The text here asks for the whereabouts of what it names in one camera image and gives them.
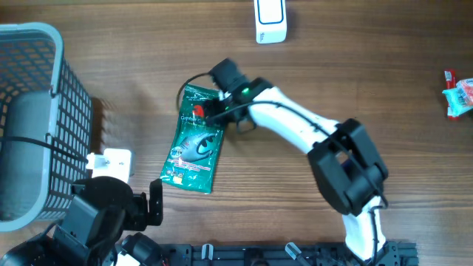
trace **plastic basket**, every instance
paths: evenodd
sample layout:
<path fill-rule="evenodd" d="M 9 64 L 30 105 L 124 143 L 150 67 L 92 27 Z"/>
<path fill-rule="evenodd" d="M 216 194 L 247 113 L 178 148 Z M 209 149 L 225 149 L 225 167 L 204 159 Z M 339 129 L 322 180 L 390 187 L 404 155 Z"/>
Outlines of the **plastic basket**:
<path fill-rule="evenodd" d="M 87 156 L 92 102 L 64 60 L 48 24 L 0 25 L 0 137 L 29 137 Z M 85 163 L 25 142 L 0 147 L 0 231 L 34 219 L 60 219 L 71 184 L 88 178 Z"/>

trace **white box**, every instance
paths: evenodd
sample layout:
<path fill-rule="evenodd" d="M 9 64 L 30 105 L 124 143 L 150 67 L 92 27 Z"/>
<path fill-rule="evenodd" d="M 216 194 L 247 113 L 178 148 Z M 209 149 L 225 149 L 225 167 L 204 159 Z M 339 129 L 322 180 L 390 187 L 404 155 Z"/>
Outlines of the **white box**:
<path fill-rule="evenodd" d="M 286 39 L 286 1 L 254 0 L 256 42 L 274 44 Z"/>

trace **black mechanical base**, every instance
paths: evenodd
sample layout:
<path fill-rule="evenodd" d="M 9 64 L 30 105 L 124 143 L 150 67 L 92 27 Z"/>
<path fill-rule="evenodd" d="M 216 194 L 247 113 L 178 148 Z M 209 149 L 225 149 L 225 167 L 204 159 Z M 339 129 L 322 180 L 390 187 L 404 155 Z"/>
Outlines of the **black mechanical base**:
<path fill-rule="evenodd" d="M 216 246 L 153 245 L 148 237 L 140 237 L 136 245 L 122 247 L 142 266 L 363 266 L 347 250 L 344 243 L 298 246 L 302 252 L 291 258 L 286 246 Z M 388 242 L 378 254 L 377 266 L 418 266 L 416 244 Z"/>

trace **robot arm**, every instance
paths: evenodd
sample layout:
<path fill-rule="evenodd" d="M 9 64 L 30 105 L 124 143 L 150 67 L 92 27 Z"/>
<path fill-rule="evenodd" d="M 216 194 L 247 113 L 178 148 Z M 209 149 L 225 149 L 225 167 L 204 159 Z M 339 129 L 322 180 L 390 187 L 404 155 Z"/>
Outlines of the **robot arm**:
<path fill-rule="evenodd" d="M 251 120 L 307 154 L 321 194 L 342 214 L 347 247 L 361 261 L 371 260 L 373 250 L 382 249 L 386 242 L 378 209 L 373 207 L 381 201 L 377 193 L 382 193 L 387 168 L 364 127 L 353 119 L 340 124 L 316 115 L 262 78 L 248 81 L 229 59 L 209 74 L 222 93 L 220 99 L 204 104 L 208 122 L 238 126 Z M 340 164 L 337 156 L 342 151 L 351 151 L 352 156 Z"/>

